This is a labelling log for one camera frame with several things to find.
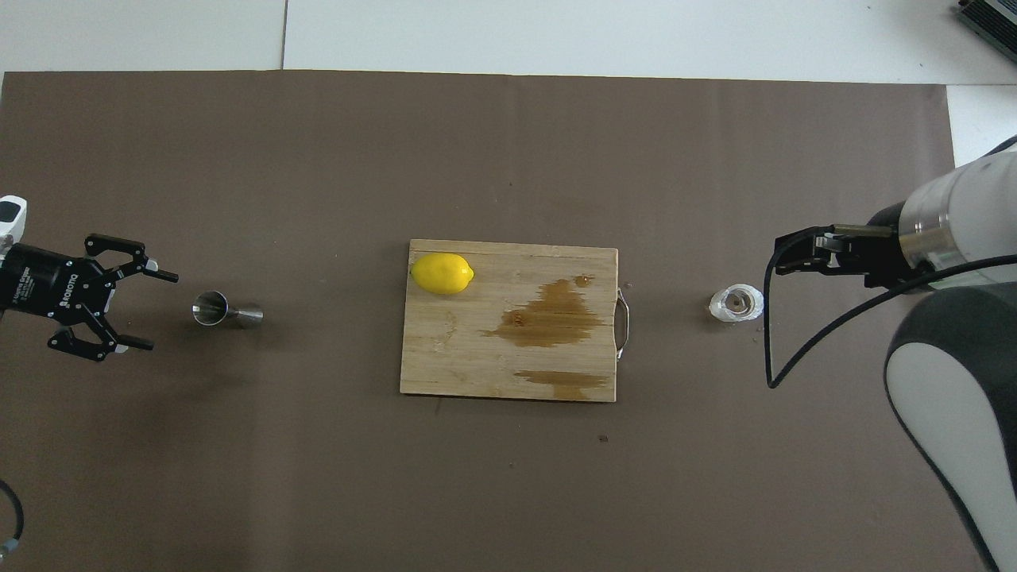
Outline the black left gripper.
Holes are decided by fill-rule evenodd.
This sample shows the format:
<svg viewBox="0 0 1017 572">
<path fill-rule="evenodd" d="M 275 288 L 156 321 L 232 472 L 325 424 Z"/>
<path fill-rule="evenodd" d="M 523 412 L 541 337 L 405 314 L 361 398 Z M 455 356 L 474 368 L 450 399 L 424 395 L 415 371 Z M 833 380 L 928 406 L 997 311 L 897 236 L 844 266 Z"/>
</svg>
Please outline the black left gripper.
<svg viewBox="0 0 1017 572">
<path fill-rule="evenodd" d="M 127 254 L 130 261 L 102 270 L 89 258 L 106 251 Z M 129 239 L 92 233 L 86 238 L 86 254 L 88 258 L 69 258 L 14 244 L 2 261 L 2 311 L 53 319 L 59 326 L 48 340 L 48 348 L 88 361 L 102 362 L 128 349 L 152 351 L 153 341 L 119 334 L 106 321 L 112 292 L 116 283 L 128 276 L 142 274 L 169 283 L 178 283 L 180 276 L 160 270 L 146 253 L 145 244 Z M 77 326 L 87 328 L 92 339 L 77 336 Z"/>
</svg>

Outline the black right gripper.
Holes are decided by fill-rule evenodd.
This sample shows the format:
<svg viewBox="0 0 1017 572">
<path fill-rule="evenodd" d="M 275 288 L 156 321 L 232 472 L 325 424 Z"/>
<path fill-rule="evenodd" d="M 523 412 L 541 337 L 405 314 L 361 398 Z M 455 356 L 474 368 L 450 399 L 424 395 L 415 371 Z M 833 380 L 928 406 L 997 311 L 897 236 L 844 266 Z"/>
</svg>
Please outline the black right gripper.
<svg viewBox="0 0 1017 572">
<path fill-rule="evenodd" d="M 868 226 L 889 227 L 889 238 L 874 238 L 868 247 L 872 267 L 862 265 L 858 252 L 853 250 L 849 238 L 820 238 L 835 234 L 836 225 L 810 226 L 783 236 L 775 242 L 775 272 L 778 275 L 795 272 L 814 272 L 824 276 L 864 276 L 865 288 L 894 288 L 905 282 L 925 276 L 934 270 L 923 261 L 911 267 L 899 242 L 899 220 L 905 202 L 895 203 L 877 211 L 868 220 Z"/>
</svg>

